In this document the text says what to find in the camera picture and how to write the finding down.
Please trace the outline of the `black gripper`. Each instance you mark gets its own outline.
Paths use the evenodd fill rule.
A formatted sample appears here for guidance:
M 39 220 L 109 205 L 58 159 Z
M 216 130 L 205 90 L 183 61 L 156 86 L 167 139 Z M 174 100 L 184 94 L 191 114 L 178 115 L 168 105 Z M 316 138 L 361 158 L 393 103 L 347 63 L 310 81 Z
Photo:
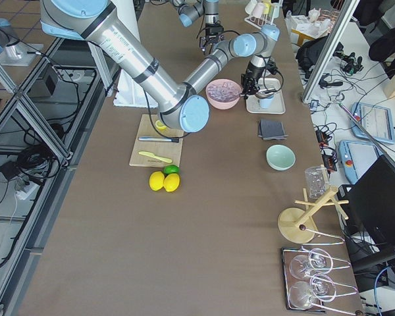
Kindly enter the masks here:
M 264 66 L 248 64 L 245 73 L 241 74 L 242 95 L 255 95 L 260 90 L 258 82 L 264 72 Z
M 221 24 L 206 24 L 203 30 L 205 35 L 199 39 L 200 49 L 203 53 L 206 52 L 207 45 L 215 45 L 224 40 L 224 28 Z

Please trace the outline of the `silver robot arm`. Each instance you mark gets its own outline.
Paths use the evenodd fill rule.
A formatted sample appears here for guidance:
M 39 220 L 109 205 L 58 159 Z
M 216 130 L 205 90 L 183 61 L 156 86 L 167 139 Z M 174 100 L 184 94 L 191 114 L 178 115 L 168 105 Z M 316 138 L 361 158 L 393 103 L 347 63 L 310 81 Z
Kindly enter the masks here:
M 216 1 L 171 1 L 168 9 L 146 9 L 139 14 L 132 1 L 42 1 L 40 22 L 50 35 L 93 43 L 100 47 L 158 104 L 163 123 L 185 132 L 199 132 L 209 120 L 210 106 L 202 90 L 232 60 L 247 58 L 246 78 L 261 75 L 280 30 L 268 23 L 216 44 L 199 57 L 186 42 L 183 26 L 196 20 L 216 21 Z
M 219 19 L 218 1 L 196 1 L 193 5 L 178 0 L 169 1 L 169 3 L 176 9 L 184 27 L 189 27 L 199 18 L 203 18 L 197 37 L 199 38 L 199 48 L 204 55 L 209 54 L 214 45 L 224 40 L 224 27 Z

